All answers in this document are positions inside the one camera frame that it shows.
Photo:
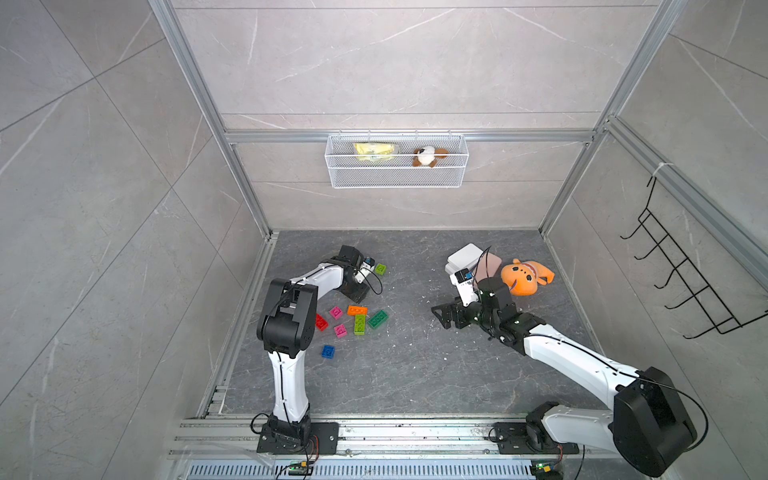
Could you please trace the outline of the lime green long brick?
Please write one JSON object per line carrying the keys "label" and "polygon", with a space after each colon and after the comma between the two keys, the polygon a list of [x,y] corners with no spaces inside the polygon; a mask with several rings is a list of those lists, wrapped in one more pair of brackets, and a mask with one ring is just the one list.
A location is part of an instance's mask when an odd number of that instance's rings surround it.
{"label": "lime green long brick", "polygon": [[358,314],[354,317],[354,329],[353,332],[357,336],[362,336],[366,332],[366,315]]}

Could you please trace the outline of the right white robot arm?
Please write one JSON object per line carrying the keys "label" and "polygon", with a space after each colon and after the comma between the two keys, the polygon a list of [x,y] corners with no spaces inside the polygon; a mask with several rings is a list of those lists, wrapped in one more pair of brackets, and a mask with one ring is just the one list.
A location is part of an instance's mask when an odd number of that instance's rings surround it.
{"label": "right white robot arm", "polygon": [[498,277],[479,283],[462,270],[451,277],[459,295],[432,307],[450,329],[476,325],[490,338],[537,360],[586,389],[603,409],[581,409],[548,401],[525,419],[525,435],[534,452],[567,452],[596,447],[620,455],[640,473],[658,478],[682,454],[696,449],[698,433],[684,400],[663,371],[639,370],[605,357],[560,333],[543,319],[521,311]]}

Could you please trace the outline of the red lego brick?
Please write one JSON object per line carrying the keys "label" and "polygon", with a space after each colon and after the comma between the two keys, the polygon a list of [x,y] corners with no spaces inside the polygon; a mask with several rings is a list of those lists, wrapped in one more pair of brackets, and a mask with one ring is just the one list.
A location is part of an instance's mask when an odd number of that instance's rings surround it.
{"label": "red lego brick", "polygon": [[321,316],[320,314],[317,314],[315,316],[315,326],[319,331],[325,331],[328,328],[329,324],[323,316]]}

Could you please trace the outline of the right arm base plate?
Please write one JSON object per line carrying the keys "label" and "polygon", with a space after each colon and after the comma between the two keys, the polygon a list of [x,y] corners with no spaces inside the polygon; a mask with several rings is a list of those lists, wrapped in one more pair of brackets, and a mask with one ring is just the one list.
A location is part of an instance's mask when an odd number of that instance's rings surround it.
{"label": "right arm base plate", "polygon": [[488,439],[497,445],[502,455],[575,455],[580,448],[575,443],[557,443],[545,432],[526,422],[497,422],[488,432]]}

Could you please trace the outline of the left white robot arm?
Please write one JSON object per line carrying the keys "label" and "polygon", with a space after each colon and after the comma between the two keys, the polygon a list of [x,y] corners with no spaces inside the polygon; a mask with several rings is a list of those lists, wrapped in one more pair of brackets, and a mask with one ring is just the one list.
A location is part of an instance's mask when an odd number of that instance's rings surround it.
{"label": "left white robot arm", "polygon": [[371,290],[368,277],[375,266],[375,260],[357,248],[343,245],[337,255],[309,272],[269,283],[257,337],[272,365],[275,400],[263,436],[299,447],[310,442],[305,354],[314,337],[318,300],[339,291],[353,302],[361,302]]}

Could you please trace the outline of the dark green lego brick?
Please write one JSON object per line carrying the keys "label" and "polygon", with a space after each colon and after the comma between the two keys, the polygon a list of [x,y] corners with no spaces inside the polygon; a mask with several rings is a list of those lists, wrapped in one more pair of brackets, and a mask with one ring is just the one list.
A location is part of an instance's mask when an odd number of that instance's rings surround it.
{"label": "dark green lego brick", "polygon": [[389,314],[385,310],[379,310],[368,319],[368,326],[371,329],[378,329],[389,319]]}

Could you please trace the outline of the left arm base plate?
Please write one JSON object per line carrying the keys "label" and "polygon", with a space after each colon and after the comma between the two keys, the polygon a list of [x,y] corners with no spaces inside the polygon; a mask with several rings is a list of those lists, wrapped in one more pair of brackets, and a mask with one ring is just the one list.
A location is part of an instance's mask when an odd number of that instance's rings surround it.
{"label": "left arm base plate", "polygon": [[258,435],[258,453],[288,455],[334,455],[339,441],[336,422],[288,424],[282,421],[268,422]]}

